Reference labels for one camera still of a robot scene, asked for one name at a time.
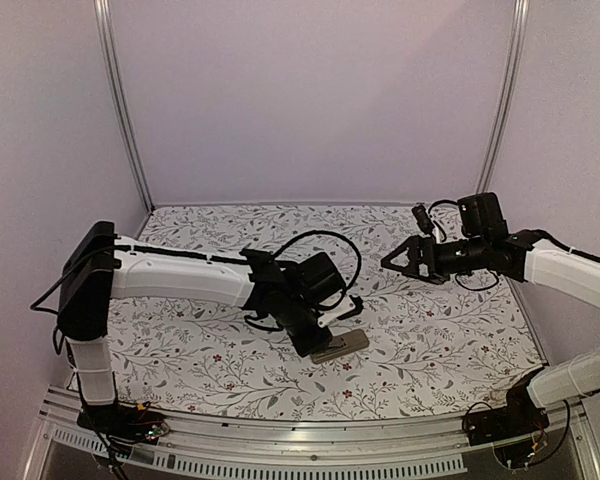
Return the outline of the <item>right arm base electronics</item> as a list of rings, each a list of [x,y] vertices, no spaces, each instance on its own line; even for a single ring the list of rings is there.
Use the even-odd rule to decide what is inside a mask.
[[[506,393],[504,406],[493,408],[485,401],[471,405],[462,417],[461,428],[470,446],[492,444],[497,463],[508,471],[528,470],[548,462],[564,445],[571,426],[571,407],[566,410],[565,427],[553,449],[549,447],[549,417],[531,400],[527,387],[535,372],[518,380]]]

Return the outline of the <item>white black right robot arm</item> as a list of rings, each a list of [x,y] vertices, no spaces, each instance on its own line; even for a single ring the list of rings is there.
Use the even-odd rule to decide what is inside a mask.
[[[570,247],[542,229],[512,233],[493,192],[455,201],[462,239],[439,242],[428,207],[412,213],[420,234],[410,236],[381,260],[384,269],[441,285],[456,274],[488,270],[519,284],[545,290],[547,298],[566,300],[576,312],[600,318],[600,257]],[[532,424],[536,409],[600,392],[600,347],[545,367],[524,380],[520,397],[503,407],[497,427],[517,436]]]

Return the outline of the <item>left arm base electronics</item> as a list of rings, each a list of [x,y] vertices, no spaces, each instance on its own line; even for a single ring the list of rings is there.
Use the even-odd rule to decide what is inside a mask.
[[[138,444],[156,445],[170,432],[166,417],[154,411],[150,402],[129,406],[114,400],[108,405],[90,405],[82,399],[77,424],[96,434],[116,479],[128,479],[119,455],[130,455]]]

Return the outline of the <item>beige remote control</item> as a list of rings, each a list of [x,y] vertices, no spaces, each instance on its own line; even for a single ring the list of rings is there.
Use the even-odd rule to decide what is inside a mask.
[[[317,353],[310,355],[314,364],[322,364],[369,347],[369,339],[361,329],[351,330],[349,332],[333,337],[327,347]]]

